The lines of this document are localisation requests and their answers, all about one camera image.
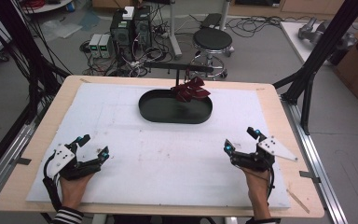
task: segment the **black oval tray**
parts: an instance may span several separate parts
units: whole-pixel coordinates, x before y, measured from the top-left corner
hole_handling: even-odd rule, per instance
[[[152,90],[139,99],[139,111],[152,122],[199,124],[206,121],[212,113],[209,97],[192,99],[189,103],[179,102],[171,90]]]

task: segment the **human hand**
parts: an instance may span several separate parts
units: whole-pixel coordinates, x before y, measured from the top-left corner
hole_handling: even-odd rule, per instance
[[[269,171],[257,172],[247,168],[241,168],[246,175],[248,195],[254,210],[255,220],[271,218],[269,213],[268,189]]]
[[[89,183],[92,175],[86,175],[76,180],[66,180],[60,178],[61,191],[62,191],[62,206],[73,208],[77,210],[80,205],[86,186]]]

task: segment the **desk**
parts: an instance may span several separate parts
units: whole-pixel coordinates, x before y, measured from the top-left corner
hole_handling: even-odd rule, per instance
[[[32,10],[31,8],[25,7],[22,10],[24,11],[25,14],[34,14],[34,13],[51,11],[51,10],[57,9],[59,7],[65,7],[66,5],[70,4],[71,2],[72,2],[72,0],[61,0],[61,2],[59,4],[45,4],[44,6],[34,9],[34,10]]]
[[[22,154],[23,158],[31,159],[29,165],[17,165],[0,193],[0,211],[18,212],[52,212],[50,203],[26,202],[35,174],[62,119],[76,96],[77,89],[84,82],[114,83],[120,85],[142,85],[171,87],[172,79],[128,78],[128,77],[83,77],[71,76],[63,83],[59,93],[43,118],[28,147]],[[299,158],[292,162],[277,158],[285,179],[291,208],[272,210],[274,217],[322,217],[324,210],[319,196],[310,179],[300,177],[299,171],[308,171],[290,124],[284,114],[277,92],[269,84],[234,83],[205,81],[207,88],[237,89],[256,91],[262,106],[264,117],[270,134],[291,148]],[[86,213],[104,214],[148,214],[148,215],[182,215],[182,216],[220,216],[220,217],[249,217],[251,209],[232,207],[206,206],[157,206],[157,205],[126,205],[84,203],[79,208]]]

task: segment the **white paper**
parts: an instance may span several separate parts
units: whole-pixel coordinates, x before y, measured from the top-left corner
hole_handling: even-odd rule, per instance
[[[255,91],[207,89],[211,117],[201,124],[155,123],[142,118],[138,101],[161,87],[85,83],[79,88],[47,150],[27,201],[49,202],[43,166],[58,144],[89,134],[79,161],[109,147],[111,157],[89,182],[84,203],[251,206],[245,175],[231,165],[223,146],[254,152],[249,126],[269,131]],[[289,207],[279,164],[270,207]]]

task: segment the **round stool seat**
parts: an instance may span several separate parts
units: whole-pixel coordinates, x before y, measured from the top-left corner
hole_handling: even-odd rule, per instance
[[[222,50],[231,46],[232,38],[224,31],[204,28],[194,34],[193,41],[202,49]]]

